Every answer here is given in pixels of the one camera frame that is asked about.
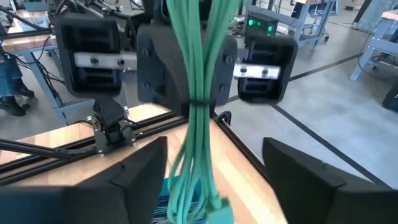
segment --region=bundle of green cables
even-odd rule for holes
[[[181,48],[192,101],[210,101],[215,66],[233,12],[239,0],[213,0],[205,43],[202,44],[200,0],[167,0],[169,16]],[[175,172],[182,162],[180,177]],[[195,186],[200,181],[197,207],[189,212]],[[206,214],[207,223],[233,223],[227,198],[216,190],[210,154],[209,106],[190,105],[188,131],[170,171],[167,216],[176,224],[192,223]]]

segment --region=gray concrete floor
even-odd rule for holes
[[[381,106],[384,95],[398,79],[385,79],[391,74],[367,69],[372,76],[364,74],[357,82],[349,81],[358,63],[355,55],[361,52],[368,35],[344,24],[351,23],[356,12],[344,11],[344,6],[340,6],[340,14],[331,17],[326,25],[330,40],[319,44],[315,51],[307,46],[299,50],[292,76],[306,72],[310,75],[290,82],[277,107],[237,100],[234,81],[230,92],[234,100],[217,110],[232,112],[233,130],[259,157],[262,139],[269,136],[354,175],[371,180],[376,176],[398,188],[398,114]],[[288,1],[282,7],[281,13],[290,14]],[[58,74],[51,58],[44,56],[42,63]],[[0,138],[15,140],[60,127],[31,72],[24,68],[22,71],[26,85],[37,97],[25,117],[0,111]],[[64,86],[54,85],[65,101],[75,100]],[[127,83],[124,87],[129,106],[138,105],[136,86]],[[91,108],[83,108],[67,114],[67,118],[72,123],[90,114]]]

